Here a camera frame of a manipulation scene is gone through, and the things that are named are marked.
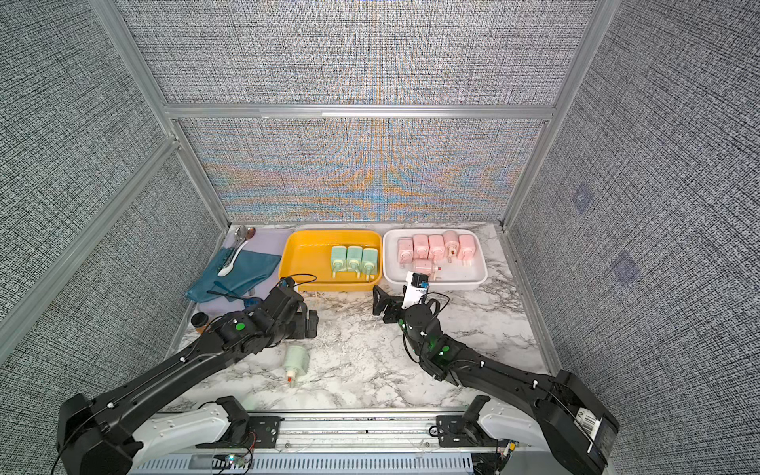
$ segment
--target white tray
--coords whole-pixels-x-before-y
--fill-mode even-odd
[[[456,230],[451,228],[435,229],[399,229],[390,230],[382,238],[382,273],[385,279],[396,291],[406,285],[407,272],[412,270],[412,265],[407,264],[403,269],[398,263],[398,238],[412,237],[415,234],[443,234],[444,231],[456,231],[457,234],[469,234],[475,238],[475,256],[473,256],[472,265],[462,265],[462,261],[454,259],[450,264],[445,258],[438,266],[441,268],[436,273],[436,280],[430,281],[430,290],[473,290],[488,278],[488,267],[486,267],[486,258],[483,256],[483,249],[480,247],[475,233],[468,230]]]

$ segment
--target yellow tray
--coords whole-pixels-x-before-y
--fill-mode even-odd
[[[330,257],[334,245],[360,245],[378,250],[378,269],[374,279],[366,282],[366,275],[358,278],[356,272],[338,272],[332,277]],[[280,278],[291,274],[314,274],[314,283],[304,283],[300,290],[318,292],[367,292],[382,278],[382,238],[374,231],[367,230],[307,230],[290,235],[285,245]],[[295,276],[296,282],[306,282],[314,277]]]

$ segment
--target gray textured wall panel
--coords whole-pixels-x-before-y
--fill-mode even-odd
[[[594,0],[117,0],[177,103],[551,104]]]
[[[163,359],[218,235],[168,158],[0,368],[0,473],[48,473],[61,402]]]
[[[183,119],[232,220],[487,221],[538,120]]]
[[[758,473],[760,6],[625,0],[513,232],[620,473]]]
[[[0,16],[3,319],[163,133],[86,1]]]

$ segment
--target black lid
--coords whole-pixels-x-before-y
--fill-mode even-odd
[[[208,315],[198,312],[190,318],[190,323],[196,328],[200,328],[208,323]]]

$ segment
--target spoon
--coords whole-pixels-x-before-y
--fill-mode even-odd
[[[245,228],[245,226],[238,226],[238,230],[235,231],[235,242],[233,242],[233,246],[232,246],[233,250],[237,250],[238,247],[241,244],[243,244],[243,242],[245,241],[245,235],[246,235],[247,231],[248,230]],[[235,254],[235,252],[231,252],[227,256],[227,258],[224,259],[224,263],[222,264],[222,268],[225,268],[228,265],[230,265],[230,262],[233,260],[233,254]]]
[[[245,234],[245,241],[243,241],[242,244],[240,245],[240,247],[238,247],[238,250],[235,251],[235,255],[233,256],[233,260],[230,261],[230,263],[228,265],[224,266],[221,271],[219,271],[219,274],[217,274],[218,277],[224,277],[224,276],[226,276],[227,274],[229,274],[232,271],[233,266],[235,265],[235,259],[237,259],[237,256],[240,254],[240,251],[242,251],[242,249],[245,247],[245,245],[248,244],[248,241],[251,240],[251,238],[253,237],[254,234],[256,234],[256,228],[252,227]]]

